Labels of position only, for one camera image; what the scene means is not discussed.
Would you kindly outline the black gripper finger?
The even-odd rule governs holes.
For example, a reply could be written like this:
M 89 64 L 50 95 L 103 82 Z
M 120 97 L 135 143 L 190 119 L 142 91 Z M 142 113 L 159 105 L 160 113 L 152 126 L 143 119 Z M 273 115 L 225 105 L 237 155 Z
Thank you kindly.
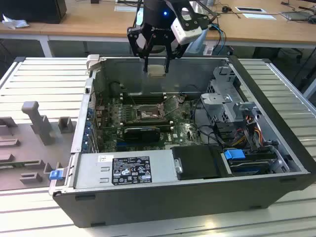
M 145 38 L 145 44 L 143 48 L 141 48 L 137 43 L 140 35 Z M 134 56 L 144 59 L 143 71 L 147 73 L 149 55 L 154 47 L 154 34 L 150 30 L 148 31 L 148 28 L 146 27 L 129 27 L 127 28 L 127 38 Z
M 166 60 L 165 60 L 165 73 L 169 72 L 170 61 L 173 59 L 181 58 L 186 51 L 186 45 L 178 44 L 178 46 L 174 49 L 171 48 L 171 41 L 165 39 L 164 45 L 166 48 Z

